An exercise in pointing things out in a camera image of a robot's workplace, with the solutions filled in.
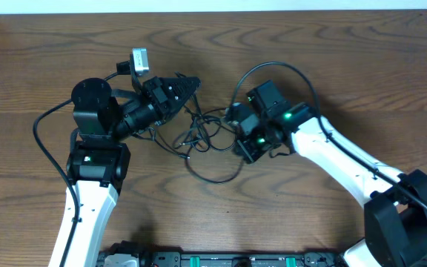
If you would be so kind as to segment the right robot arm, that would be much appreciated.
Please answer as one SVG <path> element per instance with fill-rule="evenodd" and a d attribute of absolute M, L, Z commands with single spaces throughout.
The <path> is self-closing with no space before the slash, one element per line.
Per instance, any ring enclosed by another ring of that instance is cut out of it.
<path fill-rule="evenodd" d="M 323 169 L 363 208 L 365 236 L 341 253 L 341 266 L 427 265 L 427 174 L 408 174 L 373 158 L 302 102 L 292 105 L 267 81 L 233 103 L 225 120 L 238 137 L 235 153 L 248 163 L 284 145 Z"/>

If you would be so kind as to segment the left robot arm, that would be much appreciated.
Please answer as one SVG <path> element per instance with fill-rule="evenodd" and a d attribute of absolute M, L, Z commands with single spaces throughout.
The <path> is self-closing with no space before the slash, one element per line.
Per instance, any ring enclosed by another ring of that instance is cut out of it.
<path fill-rule="evenodd" d="M 169 122 L 200 85 L 197 77 L 154 77 L 126 91 L 89 78 L 73 88 L 73 118 L 81 139 L 72 143 L 67 160 L 66 203 L 51 266 L 96 264 L 128 172 L 124 139 Z"/>

